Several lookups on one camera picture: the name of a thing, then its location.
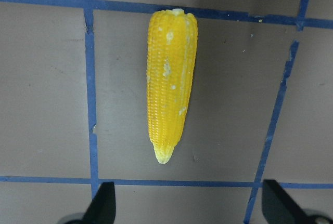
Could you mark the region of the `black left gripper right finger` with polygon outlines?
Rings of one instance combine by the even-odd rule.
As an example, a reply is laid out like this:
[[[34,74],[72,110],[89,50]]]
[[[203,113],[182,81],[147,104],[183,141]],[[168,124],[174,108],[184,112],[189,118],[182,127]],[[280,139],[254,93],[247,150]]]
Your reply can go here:
[[[269,224],[312,223],[311,218],[273,179],[263,181],[261,207]]]

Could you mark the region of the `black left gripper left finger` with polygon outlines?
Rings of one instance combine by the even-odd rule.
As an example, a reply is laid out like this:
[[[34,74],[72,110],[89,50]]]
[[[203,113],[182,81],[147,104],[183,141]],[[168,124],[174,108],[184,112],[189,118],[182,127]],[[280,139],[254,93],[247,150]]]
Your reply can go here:
[[[113,224],[116,218],[116,196],[113,182],[103,182],[85,212],[82,223]]]

